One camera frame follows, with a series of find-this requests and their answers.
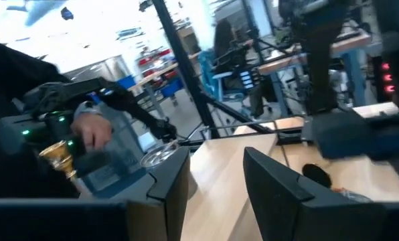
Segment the gold trophy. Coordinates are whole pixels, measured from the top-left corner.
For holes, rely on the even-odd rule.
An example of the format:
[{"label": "gold trophy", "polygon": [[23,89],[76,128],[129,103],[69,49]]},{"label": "gold trophy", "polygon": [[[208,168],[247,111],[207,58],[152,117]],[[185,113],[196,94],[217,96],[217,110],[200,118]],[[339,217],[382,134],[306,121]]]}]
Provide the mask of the gold trophy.
[{"label": "gold trophy", "polygon": [[63,171],[73,185],[80,193],[89,193],[83,188],[82,182],[76,178],[76,170],[73,168],[73,157],[68,151],[68,145],[65,141],[55,143],[39,153],[40,157],[44,157],[51,166],[57,171]]}]

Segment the black mouse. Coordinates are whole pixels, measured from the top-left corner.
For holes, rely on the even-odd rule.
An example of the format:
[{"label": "black mouse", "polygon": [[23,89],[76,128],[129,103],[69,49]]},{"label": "black mouse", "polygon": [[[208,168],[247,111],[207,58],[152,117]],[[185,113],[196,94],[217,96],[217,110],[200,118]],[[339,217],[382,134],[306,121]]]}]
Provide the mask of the black mouse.
[{"label": "black mouse", "polygon": [[302,174],[324,187],[331,188],[332,186],[329,174],[315,164],[305,164],[302,167]]}]

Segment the wooden tabletop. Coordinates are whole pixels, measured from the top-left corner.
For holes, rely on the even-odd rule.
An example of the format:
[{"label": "wooden tabletop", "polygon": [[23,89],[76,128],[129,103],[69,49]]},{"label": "wooden tabletop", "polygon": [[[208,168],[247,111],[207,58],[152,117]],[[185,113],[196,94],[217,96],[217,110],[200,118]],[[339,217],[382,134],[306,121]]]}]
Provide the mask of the wooden tabletop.
[{"label": "wooden tabletop", "polygon": [[260,237],[248,201],[242,160],[245,147],[268,155],[275,143],[274,134],[233,137],[206,141],[195,152],[191,172],[198,190],[187,203],[182,241],[241,241],[251,232]]},{"label": "wooden tabletop", "polygon": [[[374,104],[354,108],[363,117],[376,116],[380,112],[395,114],[397,106],[392,102]],[[262,124],[268,128],[274,128],[272,123]],[[299,117],[285,118],[277,122],[280,129],[301,127],[302,119]],[[254,132],[248,127],[236,130],[245,133]],[[286,145],[288,166],[301,173],[302,167],[307,164],[316,164],[326,171],[337,188],[345,188],[365,195],[374,201],[399,201],[399,176],[386,162],[374,163],[366,156],[351,157],[341,160],[326,160],[320,156],[314,146]],[[270,156],[282,163],[285,162],[280,147],[275,147]]]},{"label": "wooden tabletop", "polygon": [[[198,52],[198,53],[189,55],[189,59],[190,59],[190,60],[193,60],[193,59],[197,58],[197,57],[199,56],[199,54],[200,54],[200,53]],[[141,79],[140,81],[138,81],[134,86],[131,86],[131,87],[129,88],[129,90],[132,90],[132,89],[135,89],[135,88],[138,88],[138,87],[142,87],[142,86],[145,85],[146,83],[149,83],[150,81],[154,80],[156,77],[159,77],[160,75],[162,75],[162,74],[164,74],[164,73],[166,73],[166,72],[168,72],[168,71],[170,71],[170,70],[173,70],[173,69],[177,68],[178,66],[179,66],[179,64],[178,64],[178,63],[175,63],[175,64],[172,64],[172,65],[166,67],[166,68],[163,69],[163,70],[160,70],[160,71],[158,71],[158,72],[155,72],[155,73],[153,73],[153,74],[151,74],[151,75],[149,75],[149,76],[147,76],[147,77],[144,77],[143,79]]]},{"label": "wooden tabletop", "polygon": [[[332,53],[333,54],[342,53],[342,52],[346,52],[346,51],[354,49],[354,48],[360,48],[360,47],[368,45],[372,40],[371,35],[367,34],[366,32],[364,32],[362,30],[360,30],[360,31],[361,31],[361,34],[357,37],[353,37],[353,38],[350,38],[347,40],[343,40],[343,41],[334,43],[332,45]],[[288,51],[291,52],[291,51],[297,51],[297,50],[294,50],[293,48],[291,48]],[[273,55],[271,57],[269,57],[266,61],[269,61],[273,58],[280,57],[281,55],[283,55],[283,53],[274,51]],[[300,56],[291,56],[291,57],[284,58],[282,60],[277,60],[277,61],[274,61],[271,63],[267,63],[267,64],[260,66],[258,69],[259,69],[260,74],[266,75],[266,74],[270,74],[272,72],[282,70],[283,68],[287,68],[290,65],[299,64],[300,62],[302,62],[302,63],[307,62],[307,57],[305,54],[300,55]]]}]

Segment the golden cup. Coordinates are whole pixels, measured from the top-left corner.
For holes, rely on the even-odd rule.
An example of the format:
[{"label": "golden cup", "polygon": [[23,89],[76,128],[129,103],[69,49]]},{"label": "golden cup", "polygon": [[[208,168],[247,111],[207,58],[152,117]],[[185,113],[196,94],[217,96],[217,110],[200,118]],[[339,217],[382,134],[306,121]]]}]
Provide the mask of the golden cup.
[{"label": "golden cup", "polygon": [[63,171],[68,179],[76,178],[76,171],[73,168],[73,157],[68,151],[65,141],[55,143],[39,153],[49,161],[51,166],[57,171]]}]

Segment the black jacket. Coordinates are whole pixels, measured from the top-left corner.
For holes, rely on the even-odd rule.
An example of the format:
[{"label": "black jacket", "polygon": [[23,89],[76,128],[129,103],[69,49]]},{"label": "black jacket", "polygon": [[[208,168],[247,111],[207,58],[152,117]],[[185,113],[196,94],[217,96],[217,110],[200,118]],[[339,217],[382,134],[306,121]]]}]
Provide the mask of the black jacket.
[{"label": "black jacket", "polygon": [[[56,67],[0,44],[0,118],[19,112],[13,98],[46,82],[68,82]],[[8,157],[0,150],[0,197],[75,197],[63,173],[40,175],[33,155]]]}]

